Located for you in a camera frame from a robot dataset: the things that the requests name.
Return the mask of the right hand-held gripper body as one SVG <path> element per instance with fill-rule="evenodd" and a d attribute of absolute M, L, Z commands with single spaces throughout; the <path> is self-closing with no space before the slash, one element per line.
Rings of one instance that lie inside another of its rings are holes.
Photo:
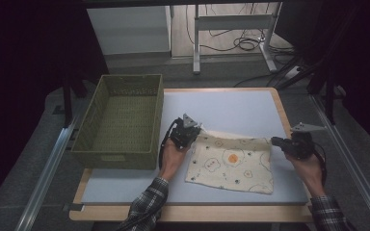
<path fill-rule="evenodd" d="M 283 148 L 283 151 L 298 160 L 311 157 L 316 153 L 315 142 L 312 139 L 311 133 L 323 130 L 323 126 L 300 122 L 291 128 L 291 138 L 285 140 L 287 144 Z"/>

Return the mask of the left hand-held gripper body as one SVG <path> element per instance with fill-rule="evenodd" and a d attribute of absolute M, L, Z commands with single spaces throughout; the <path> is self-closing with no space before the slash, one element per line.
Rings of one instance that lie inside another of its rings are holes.
<path fill-rule="evenodd" d="M 195 132 L 199 129 L 197 128 L 198 123 L 187 114 L 176 119 L 172 125 L 169 137 L 177 148 L 187 147 L 197 138 Z"/>

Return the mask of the cream printed cloth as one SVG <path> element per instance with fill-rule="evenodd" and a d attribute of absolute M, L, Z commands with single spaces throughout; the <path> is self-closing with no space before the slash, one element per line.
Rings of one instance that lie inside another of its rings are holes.
<path fill-rule="evenodd" d="M 186 182 L 236 192 L 273 193 L 269 139 L 201 130 L 193 146 Z"/>

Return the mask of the green woven basket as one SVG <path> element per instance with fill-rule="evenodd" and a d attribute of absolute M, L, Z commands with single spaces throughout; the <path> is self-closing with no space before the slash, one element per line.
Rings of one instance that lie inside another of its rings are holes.
<path fill-rule="evenodd" d="M 71 154 L 86 168 L 155 169 L 163 102 L 160 74 L 102 76 Z"/>

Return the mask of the person's left hand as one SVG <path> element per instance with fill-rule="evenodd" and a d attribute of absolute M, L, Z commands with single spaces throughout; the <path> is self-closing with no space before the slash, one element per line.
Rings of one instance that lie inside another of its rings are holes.
<path fill-rule="evenodd" d="M 189 149 L 189 146 L 179 149 L 171 139 L 167 139 L 164 146 L 163 162 L 159 177 L 167 181 L 172 180 L 176 172 L 180 169 Z"/>

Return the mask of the person's right hand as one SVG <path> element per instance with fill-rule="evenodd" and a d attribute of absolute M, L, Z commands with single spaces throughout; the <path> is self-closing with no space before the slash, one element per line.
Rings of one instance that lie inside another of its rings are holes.
<path fill-rule="evenodd" d="M 312 197 L 326 195 L 322 184 L 322 170 L 320 163 L 314 155 L 302 160 L 298 160 L 290 154 L 285 154 L 285 157 L 291 162 Z"/>

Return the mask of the white table mat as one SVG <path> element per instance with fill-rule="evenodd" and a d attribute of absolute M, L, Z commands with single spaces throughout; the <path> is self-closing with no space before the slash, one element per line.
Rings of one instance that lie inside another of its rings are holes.
<path fill-rule="evenodd" d="M 174 91 L 164 95 L 160 135 L 188 115 L 209 131 L 254 138 L 284 137 L 283 126 L 269 90 L 221 89 Z M 170 181 L 169 205 L 304 205 L 307 195 L 294 168 L 277 147 L 271 152 L 274 191 L 271 194 L 215 189 L 185 181 L 191 157 Z M 82 202 L 92 205 L 129 204 L 152 182 L 157 170 L 101 169 L 92 171 Z"/>

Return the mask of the black metal stand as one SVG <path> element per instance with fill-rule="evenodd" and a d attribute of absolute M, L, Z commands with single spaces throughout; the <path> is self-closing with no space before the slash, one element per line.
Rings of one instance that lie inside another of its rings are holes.
<path fill-rule="evenodd" d="M 65 128 L 72 121 L 71 93 L 74 92 L 78 98 L 87 96 L 87 89 L 83 83 L 81 74 L 66 73 L 63 77 L 64 108 L 65 108 Z"/>
<path fill-rule="evenodd" d="M 334 100 L 334 73 L 331 67 L 325 64 L 319 64 L 314 72 L 314 76 L 306 87 L 310 94 L 318 94 L 321 89 L 325 89 L 325 116 L 329 122 L 334 125 L 333 118 L 333 100 Z"/>

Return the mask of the white power strip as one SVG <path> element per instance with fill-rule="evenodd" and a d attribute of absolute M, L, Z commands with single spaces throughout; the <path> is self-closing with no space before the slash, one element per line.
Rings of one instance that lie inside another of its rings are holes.
<path fill-rule="evenodd" d="M 290 80 L 292 79 L 293 77 L 295 77 L 296 75 L 298 75 L 299 73 L 301 73 L 303 71 L 303 68 L 301 66 L 298 66 L 298 65 L 295 65 L 293 66 L 284 76 L 284 78 L 286 80 Z"/>

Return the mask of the dark curtain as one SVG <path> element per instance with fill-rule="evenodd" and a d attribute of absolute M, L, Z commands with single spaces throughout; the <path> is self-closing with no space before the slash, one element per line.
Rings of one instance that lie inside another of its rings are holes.
<path fill-rule="evenodd" d="M 276 34 L 304 62 L 318 65 L 307 90 L 328 81 L 345 91 L 343 105 L 370 135 L 370 0 L 285 0 Z"/>
<path fill-rule="evenodd" d="M 84 0 L 0 0 L 0 186 L 32 135 L 45 97 L 107 73 Z"/>

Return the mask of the white cabinet panel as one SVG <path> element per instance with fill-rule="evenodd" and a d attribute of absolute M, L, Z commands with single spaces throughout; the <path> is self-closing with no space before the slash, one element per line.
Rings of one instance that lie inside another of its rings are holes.
<path fill-rule="evenodd" d="M 87 9 L 104 55 L 171 51 L 168 6 Z"/>

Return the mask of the aluminium floor rail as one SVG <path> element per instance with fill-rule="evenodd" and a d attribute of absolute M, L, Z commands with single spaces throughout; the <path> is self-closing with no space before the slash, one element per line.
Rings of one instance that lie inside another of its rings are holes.
<path fill-rule="evenodd" d="M 41 172 L 40 178 L 35 185 L 34 190 L 26 204 L 22 215 L 14 229 L 14 231 L 31 231 L 35 223 L 37 215 L 42 205 L 43 200 L 46 197 L 51 182 L 55 176 L 56 170 L 59 166 L 60 161 L 63 158 L 64 152 L 68 141 L 78 123 L 79 116 L 76 115 L 67 127 L 64 127 L 59 137 L 57 138 L 54 147 L 45 163 L 45 166 Z"/>
<path fill-rule="evenodd" d="M 368 209 L 370 210 L 370 184 L 363 172 L 361 171 L 356 159 L 353 157 L 348 145 L 344 142 L 341 134 L 339 133 L 337 127 L 333 125 L 325 114 L 325 107 L 320 99 L 316 96 L 310 95 L 310 100 L 313 102 L 316 111 L 322 120 L 324 127 L 332 139 L 339 155 L 341 156 L 346 168 L 349 170 L 350 175 L 355 181 L 357 188 L 362 195 Z"/>

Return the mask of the white metal desk frame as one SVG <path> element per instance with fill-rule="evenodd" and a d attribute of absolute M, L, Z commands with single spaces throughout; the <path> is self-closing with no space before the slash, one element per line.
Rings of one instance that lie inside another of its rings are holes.
<path fill-rule="evenodd" d="M 270 41 L 278 21 L 281 5 L 281 2 L 277 2 L 272 13 L 220 16 L 199 16 L 198 5 L 195 5 L 193 72 L 200 74 L 200 45 L 198 40 L 200 31 L 263 29 L 266 34 L 265 38 L 259 42 L 259 48 L 269 71 L 276 73 L 277 67 L 270 54 Z"/>

